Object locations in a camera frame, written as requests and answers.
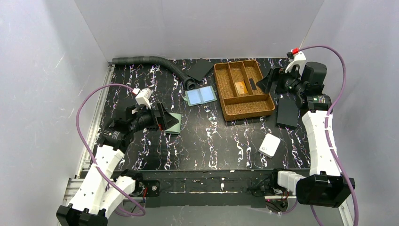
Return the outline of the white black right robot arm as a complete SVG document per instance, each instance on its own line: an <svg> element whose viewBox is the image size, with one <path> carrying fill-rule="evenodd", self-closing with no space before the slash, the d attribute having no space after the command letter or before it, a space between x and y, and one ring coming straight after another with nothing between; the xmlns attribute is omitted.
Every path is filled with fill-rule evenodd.
<svg viewBox="0 0 399 226"><path fill-rule="evenodd" d="M353 178L344 176L338 164L332 131L333 103L322 92L326 74L327 67L318 62L272 67L256 85L268 94L276 84L274 93L295 94L297 107L306 111L302 122L311 155L309 175L275 169L270 186L292 192L300 204L338 208L356 185Z"/></svg>

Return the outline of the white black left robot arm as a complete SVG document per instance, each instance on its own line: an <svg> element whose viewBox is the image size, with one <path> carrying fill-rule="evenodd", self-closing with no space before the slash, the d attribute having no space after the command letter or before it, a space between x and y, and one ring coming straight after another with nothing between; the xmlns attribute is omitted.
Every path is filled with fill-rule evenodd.
<svg viewBox="0 0 399 226"><path fill-rule="evenodd" d="M168 130L179 123L162 103L158 103L156 109L143 105L123 110L104 128L96 153L90 152L92 166L79 190L66 206L59 206L56 217L60 225L106 226L115 209L140 188L140 173L127 171L116 181L111 180L134 134L144 129Z"/></svg>

